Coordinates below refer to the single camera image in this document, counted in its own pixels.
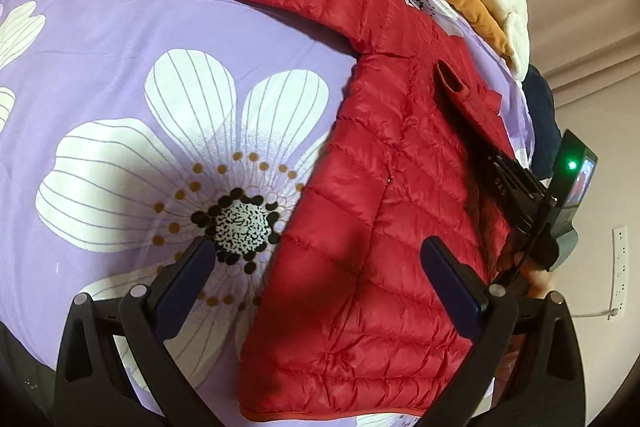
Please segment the right hand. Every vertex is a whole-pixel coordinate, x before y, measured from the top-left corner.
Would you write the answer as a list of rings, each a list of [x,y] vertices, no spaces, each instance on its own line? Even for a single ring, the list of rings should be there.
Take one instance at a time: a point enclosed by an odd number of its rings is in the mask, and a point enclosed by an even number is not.
[[[544,298],[551,289],[553,274],[523,253],[503,251],[498,260],[500,273],[506,272],[509,289],[515,295]]]

